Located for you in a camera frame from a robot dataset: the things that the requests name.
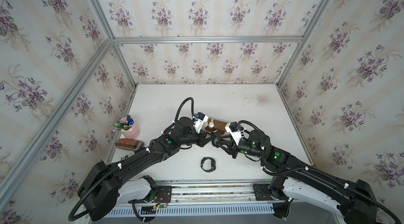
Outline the beige band smartwatch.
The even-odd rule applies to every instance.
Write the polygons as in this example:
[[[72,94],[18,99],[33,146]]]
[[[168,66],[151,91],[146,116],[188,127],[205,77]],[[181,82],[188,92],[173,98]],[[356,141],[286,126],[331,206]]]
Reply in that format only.
[[[213,122],[213,121],[210,121],[210,122],[208,123],[208,127],[209,127],[209,128],[214,128],[214,127],[215,127],[214,122]]]

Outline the brown wooden watch stand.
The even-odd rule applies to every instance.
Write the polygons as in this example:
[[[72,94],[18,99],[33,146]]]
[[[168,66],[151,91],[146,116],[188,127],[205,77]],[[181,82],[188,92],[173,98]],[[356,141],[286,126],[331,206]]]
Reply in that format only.
[[[225,127],[226,127],[226,125],[227,125],[228,123],[222,122],[222,121],[219,121],[219,120],[213,119],[213,118],[209,118],[208,123],[209,123],[210,121],[213,121],[213,122],[214,122],[215,127],[214,127],[214,128],[209,128],[209,127],[207,126],[207,127],[205,128],[207,131],[212,132],[212,133],[214,133],[214,132],[219,132],[221,135],[224,135],[225,133],[227,133]]]

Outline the black round bracelet watch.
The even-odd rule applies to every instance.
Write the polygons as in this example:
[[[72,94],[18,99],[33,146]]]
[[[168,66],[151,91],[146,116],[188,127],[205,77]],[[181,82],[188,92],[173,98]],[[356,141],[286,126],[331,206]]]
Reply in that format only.
[[[217,169],[215,159],[211,157],[204,157],[201,160],[200,168],[206,173],[214,172]]]

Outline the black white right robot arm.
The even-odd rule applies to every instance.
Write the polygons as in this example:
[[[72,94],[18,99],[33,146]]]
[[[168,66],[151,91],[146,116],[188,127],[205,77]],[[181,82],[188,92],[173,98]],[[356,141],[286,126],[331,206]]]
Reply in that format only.
[[[263,171],[272,176],[269,194],[282,201],[276,214],[285,218],[292,200],[302,200],[328,210],[347,224],[375,224],[378,202],[370,185],[363,180],[352,182],[310,166],[291,153],[271,144],[261,130],[214,131],[212,143],[232,158],[244,154],[259,161]]]

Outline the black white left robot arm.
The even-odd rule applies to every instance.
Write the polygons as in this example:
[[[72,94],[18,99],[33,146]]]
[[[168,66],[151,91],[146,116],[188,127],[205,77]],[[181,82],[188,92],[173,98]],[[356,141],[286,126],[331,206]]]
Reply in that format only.
[[[79,186],[77,195],[80,199],[69,213],[68,220],[76,221],[86,214],[92,221],[100,220],[117,204],[119,189],[135,175],[167,160],[178,153],[183,145],[204,147],[216,136],[216,132],[196,131],[193,121],[182,117],[158,138],[151,140],[148,147],[136,150],[134,155],[109,165],[100,161]]]

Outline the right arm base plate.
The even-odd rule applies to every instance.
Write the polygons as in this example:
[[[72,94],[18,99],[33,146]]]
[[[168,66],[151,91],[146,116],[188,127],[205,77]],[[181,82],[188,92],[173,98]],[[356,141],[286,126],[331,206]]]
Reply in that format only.
[[[277,200],[278,197],[272,193],[271,186],[272,182],[253,184],[252,188],[254,191],[256,201]]]

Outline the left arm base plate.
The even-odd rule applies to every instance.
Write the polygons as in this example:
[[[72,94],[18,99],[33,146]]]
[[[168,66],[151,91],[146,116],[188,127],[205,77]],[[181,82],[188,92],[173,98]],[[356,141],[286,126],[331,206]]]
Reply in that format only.
[[[172,186],[158,186],[157,188],[153,188],[144,199],[131,200],[129,203],[151,203],[154,205],[170,203],[172,188]]]

